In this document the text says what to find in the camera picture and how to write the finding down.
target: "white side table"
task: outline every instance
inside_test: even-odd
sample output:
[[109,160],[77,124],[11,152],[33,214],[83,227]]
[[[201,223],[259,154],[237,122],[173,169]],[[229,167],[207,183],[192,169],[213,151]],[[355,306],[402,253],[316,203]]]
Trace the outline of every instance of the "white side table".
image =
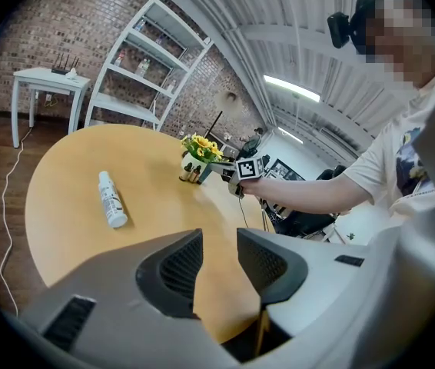
[[82,100],[90,82],[89,78],[76,76],[74,79],[67,79],[64,75],[51,72],[50,68],[36,67],[27,70],[21,70],[14,73],[15,81],[12,86],[11,99],[11,126],[12,126],[12,143],[15,148],[19,146],[18,138],[18,90],[19,82],[29,84],[30,89],[30,127],[35,123],[35,92],[49,91],[68,95],[74,92],[72,101],[71,116],[69,118],[68,133],[71,134],[79,122],[79,113],[81,112]]

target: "fluorescent light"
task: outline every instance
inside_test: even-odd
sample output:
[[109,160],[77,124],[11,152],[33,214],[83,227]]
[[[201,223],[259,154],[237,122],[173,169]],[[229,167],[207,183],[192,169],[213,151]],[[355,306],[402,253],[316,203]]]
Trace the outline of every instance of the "fluorescent light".
[[298,141],[300,144],[303,144],[303,141],[300,140],[298,137],[295,137],[294,135],[292,135],[290,132],[287,132],[286,130],[284,130],[283,128],[278,127],[279,130],[281,130],[283,132],[283,135],[289,135],[290,137],[294,138],[296,141]]
[[312,91],[309,91],[305,88],[302,88],[301,86],[296,86],[296,85],[293,85],[292,83],[289,83],[286,81],[281,81],[280,79],[272,78],[272,77],[269,77],[267,75],[264,75],[264,79],[268,83],[271,83],[271,84],[274,84],[277,86],[281,86],[282,88],[292,90],[300,95],[303,95],[304,97],[310,98],[313,101],[316,101],[316,102],[320,101],[320,96],[317,93],[313,93]]

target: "wooden table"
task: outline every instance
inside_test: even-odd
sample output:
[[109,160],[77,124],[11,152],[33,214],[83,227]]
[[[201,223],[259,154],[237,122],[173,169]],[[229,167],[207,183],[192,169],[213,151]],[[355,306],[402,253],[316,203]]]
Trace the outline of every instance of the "wooden table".
[[[194,311],[221,343],[242,332],[259,311],[259,297],[237,259],[236,229],[245,223],[238,198],[217,174],[200,186],[178,180],[181,153],[179,140],[129,125],[94,126],[64,137],[45,154],[30,182],[28,243],[51,286],[96,254],[202,228],[204,263]],[[103,170],[129,217],[119,229],[108,226],[101,206]],[[241,204],[249,227],[262,228],[257,199],[246,196]]]
[[74,93],[72,100],[71,115],[69,118],[68,133],[71,134],[79,122],[82,100],[85,97],[86,90],[90,82],[89,78],[76,76],[73,79],[67,79],[65,75],[55,74],[50,68],[35,67],[26,70],[16,71],[14,74],[15,81],[12,85],[11,97],[11,127],[12,127],[12,144],[15,148],[19,146],[18,138],[18,95],[19,83],[28,83],[30,91],[30,127],[35,123],[35,93],[37,91],[48,91],[50,93],[59,93],[69,95]]

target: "white shelf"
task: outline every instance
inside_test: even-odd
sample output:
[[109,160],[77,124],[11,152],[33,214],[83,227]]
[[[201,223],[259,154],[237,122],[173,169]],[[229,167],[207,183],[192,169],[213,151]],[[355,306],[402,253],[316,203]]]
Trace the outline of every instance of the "white shelf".
[[189,70],[186,65],[184,65],[180,60],[175,58],[166,49],[134,29],[128,31],[126,41],[129,44],[132,44],[135,47],[146,52],[148,55],[155,58],[160,63],[166,65],[169,68],[181,68],[184,71]]
[[165,3],[156,0],[144,14],[152,22],[163,28],[171,37],[178,40],[180,44],[188,48],[191,46],[206,47],[206,44],[177,14],[175,14]]
[[140,75],[137,75],[134,72],[130,72],[129,70],[126,70],[125,68],[118,67],[117,65],[112,65],[112,64],[108,65],[107,68],[109,70],[118,72],[118,74],[122,74],[126,77],[134,79],[137,82],[140,82],[146,86],[149,86],[150,88],[153,88],[154,90],[159,91],[160,93],[162,93],[163,95],[165,95],[169,98],[173,98],[173,96],[174,96],[173,93],[171,93],[170,91],[163,89],[161,86],[158,86],[158,85],[154,84],[153,82],[142,78]]
[[123,101],[119,98],[105,93],[98,93],[93,101],[93,105],[99,108],[108,109],[110,111],[119,112],[124,115],[139,118],[145,121],[150,121],[159,125],[160,121],[154,114],[147,108],[140,105],[131,104],[130,102]]

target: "shelving unit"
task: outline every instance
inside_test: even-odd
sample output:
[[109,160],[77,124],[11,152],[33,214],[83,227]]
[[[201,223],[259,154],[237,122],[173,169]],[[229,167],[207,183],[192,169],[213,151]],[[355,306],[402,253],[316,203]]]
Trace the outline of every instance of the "shelving unit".
[[[141,20],[145,19],[147,23],[152,24],[154,27],[158,28],[171,40],[177,43],[183,52],[180,58],[184,56],[188,48],[200,47],[202,48],[201,53],[195,59],[191,67],[186,66],[179,58],[173,56],[170,52],[164,49],[162,46],[152,41],[149,37],[141,34],[134,29],[135,25]],[[146,55],[150,56],[152,59],[160,62],[169,68],[169,72],[163,81],[163,85],[156,85],[146,78],[140,75],[130,72],[122,67],[112,64],[115,59],[115,54],[122,45],[122,43],[127,43],[134,48],[142,50]],[[98,78],[93,87],[93,92],[91,94],[91,99],[89,101],[88,111],[86,113],[85,127],[90,124],[91,116],[93,114],[93,108],[103,108],[110,111],[115,111],[124,115],[132,116],[134,118],[139,118],[144,121],[148,121],[153,124],[153,129],[157,131],[161,130],[164,124],[164,120],[168,116],[174,101],[180,94],[181,89],[184,87],[190,75],[194,72],[195,67],[199,64],[204,55],[208,52],[209,48],[213,45],[213,42],[205,44],[202,39],[188,26],[176,13],[174,13],[169,7],[167,7],[160,0],[149,0],[133,17],[133,19],[128,23],[127,27],[122,31],[117,41],[111,47],[110,52],[105,59],[105,63],[102,65]],[[132,104],[124,100],[118,99],[111,95],[106,95],[100,92],[101,83],[107,73],[107,70],[117,72],[127,78],[134,81],[142,83],[149,88],[154,89],[157,93],[151,103],[151,109],[143,107],[141,105]],[[181,79],[180,84],[173,92],[164,88],[168,78],[174,70],[182,70],[185,74]],[[155,100],[158,96],[163,95],[168,98],[168,103],[166,108],[159,118],[155,114]]]

